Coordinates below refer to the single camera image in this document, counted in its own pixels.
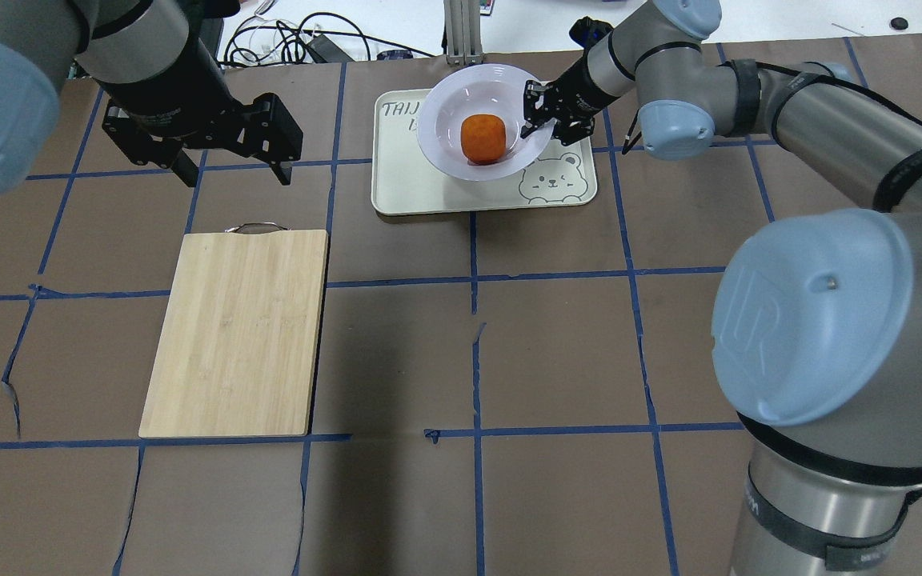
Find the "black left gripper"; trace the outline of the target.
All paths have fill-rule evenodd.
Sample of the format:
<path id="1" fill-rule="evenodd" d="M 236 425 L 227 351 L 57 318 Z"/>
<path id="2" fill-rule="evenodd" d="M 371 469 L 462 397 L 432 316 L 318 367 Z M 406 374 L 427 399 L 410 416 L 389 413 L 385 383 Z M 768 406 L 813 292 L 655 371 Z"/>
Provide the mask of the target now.
<path id="1" fill-rule="evenodd" d="M 110 96 L 102 130 L 129 162 L 169 169 L 195 187 L 200 168 L 186 151 L 227 150 L 267 164 L 279 185 L 291 185 L 303 129 L 277 94 L 238 101 L 201 41 L 187 41 L 153 77 L 100 86 Z"/>

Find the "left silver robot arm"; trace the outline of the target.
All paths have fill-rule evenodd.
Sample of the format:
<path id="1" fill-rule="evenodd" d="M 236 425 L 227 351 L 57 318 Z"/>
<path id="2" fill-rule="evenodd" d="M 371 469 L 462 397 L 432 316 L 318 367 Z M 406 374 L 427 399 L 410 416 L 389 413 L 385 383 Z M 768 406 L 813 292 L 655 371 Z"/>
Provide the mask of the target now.
<path id="1" fill-rule="evenodd" d="M 131 163 L 169 169 L 186 185 L 187 150 L 221 149 L 266 163 L 282 185 L 303 131 L 275 94 L 231 95 L 202 43 L 202 23 L 237 1 L 0 1 L 0 194 L 16 187 L 61 113 L 77 63 L 109 95 L 102 127 Z"/>

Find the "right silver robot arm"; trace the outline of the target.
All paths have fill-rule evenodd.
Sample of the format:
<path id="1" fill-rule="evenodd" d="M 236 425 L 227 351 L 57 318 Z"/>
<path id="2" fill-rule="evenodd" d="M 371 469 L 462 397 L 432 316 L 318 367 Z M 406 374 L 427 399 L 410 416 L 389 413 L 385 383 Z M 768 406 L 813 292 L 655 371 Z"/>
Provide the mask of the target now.
<path id="1" fill-rule="evenodd" d="M 717 1 L 647 1 L 524 85 L 522 135 L 571 145 L 630 91 L 643 147 L 769 134 L 855 206 L 762 227 L 715 298 L 712 363 L 753 437 L 729 574 L 875 575 L 922 497 L 922 121 L 848 72 L 707 66 Z"/>

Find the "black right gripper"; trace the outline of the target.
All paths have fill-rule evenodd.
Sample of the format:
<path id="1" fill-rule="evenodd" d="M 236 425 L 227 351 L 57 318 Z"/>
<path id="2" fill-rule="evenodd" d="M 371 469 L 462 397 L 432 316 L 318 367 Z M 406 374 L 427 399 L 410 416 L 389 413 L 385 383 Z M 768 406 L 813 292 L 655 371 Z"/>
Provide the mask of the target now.
<path id="1" fill-rule="evenodd" d="M 524 84 L 520 138 L 528 138 L 554 120 L 552 137 L 561 145 L 574 145 L 593 134 L 594 117 L 618 99 L 597 86 L 590 75 L 588 58 L 582 56 L 553 82 Z"/>

